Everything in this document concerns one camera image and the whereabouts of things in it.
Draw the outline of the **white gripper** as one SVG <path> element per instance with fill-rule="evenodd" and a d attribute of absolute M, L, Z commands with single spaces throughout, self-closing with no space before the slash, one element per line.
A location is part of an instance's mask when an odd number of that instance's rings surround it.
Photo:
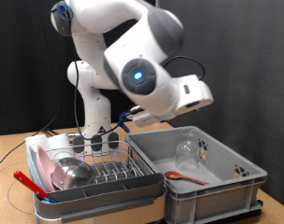
<path fill-rule="evenodd" d="M 183 79 L 176 79 L 175 83 L 179 87 L 179 100 L 173 114 L 166 118 L 158 118 L 151 115 L 150 112 L 139 112 L 132 116 L 132 120 L 137 127 L 145 127 L 153 123 L 167 121 L 214 102 L 210 88 L 202 80 L 191 79 L 184 81 Z"/>

